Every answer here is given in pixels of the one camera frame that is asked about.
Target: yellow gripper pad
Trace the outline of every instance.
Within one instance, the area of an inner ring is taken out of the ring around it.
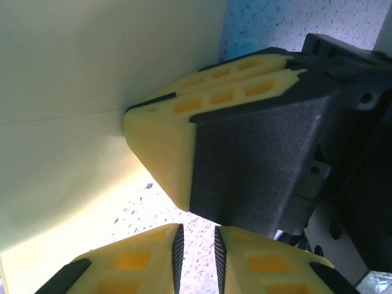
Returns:
[[[145,97],[143,101],[166,95],[170,96],[174,93],[176,96],[182,96],[270,72],[277,72],[278,70],[285,69],[287,61],[292,58],[289,55],[279,54],[252,55],[240,58],[239,60],[190,73]]]
[[[235,227],[216,227],[219,294],[359,294],[325,258]]]
[[[183,253],[183,225],[164,225],[77,257],[36,294],[178,294]]]

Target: yellow foam pad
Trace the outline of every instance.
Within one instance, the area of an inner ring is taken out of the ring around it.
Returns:
[[[304,71],[284,69],[131,109],[124,117],[127,144],[174,204],[188,211],[197,128],[189,118],[280,96]]]
[[[87,258],[91,265],[67,294],[174,293],[172,246],[178,228],[164,225],[79,256],[74,261]]]
[[[224,294],[333,294],[309,265],[327,259],[239,228],[217,227],[216,260]]]
[[[194,72],[145,97],[143,101],[175,92],[177,96],[202,91],[216,86],[242,81],[285,68],[291,56],[279,54],[253,55],[221,66]]]

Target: textured black plastic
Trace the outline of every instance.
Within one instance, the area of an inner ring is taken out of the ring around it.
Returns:
[[[306,35],[302,52],[320,57],[349,56],[351,58],[361,59],[376,65],[382,65],[385,63],[392,65],[392,59],[385,54],[380,54],[376,51],[359,49],[323,34]]]
[[[218,277],[218,289],[219,294],[225,293],[225,278],[226,278],[226,246],[219,230],[219,227],[215,227],[215,263],[216,263],[216,273]]]
[[[176,236],[173,241],[173,246],[171,248],[173,284],[174,284],[175,294],[179,293],[179,288],[181,284],[181,271],[183,268],[183,258],[184,258],[184,225],[179,224]]]
[[[392,87],[384,98],[382,119],[333,201],[369,269],[392,273]]]
[[[310,266],[334,294],[360,294],[336,269],[318,262],[310,262]]]
[[[88,259],[80,259],[64,266],[36,294],[66,294],[90,265]]]
[[[384,72],[369,80],[375,66],[356,59],[310,60],[293,63],[308,72],[279,97],[190,118],[197,125],[190,211],[270,237],[277,229],[302,233],[350,132],[392,81]]]

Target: screw hole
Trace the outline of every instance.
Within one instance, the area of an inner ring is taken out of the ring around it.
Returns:
[[[321,42],[319,40],[314,42],[313,50],[312,50],[313,54],[317,55],[317,53],[320,51],[320,46],[321,46]]]
[[[314,254],[324,257],[324,252],[320,245],[316,245],[316,247],[314,247]]]
[[[373,99],[373,95],[371,93],[365,93],[361,97],[361,103],[367,104]]]
[[[318,167],[311,167],[311,168],[309,169],[309,171],[310,171],[311,173],[313,173],[314,175],[317,175],[318,173],[320,173],[320,169],[319,169]]]
[[[338,240],[342,235],[342,226],[336,220],[333,220],[330,224],[330,234],[335,240]]]

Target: speckled surface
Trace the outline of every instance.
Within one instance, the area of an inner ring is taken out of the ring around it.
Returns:
[[[309,32],[372,49],[391,0],[228,0],[220,58],[266,47],[300,51]]]

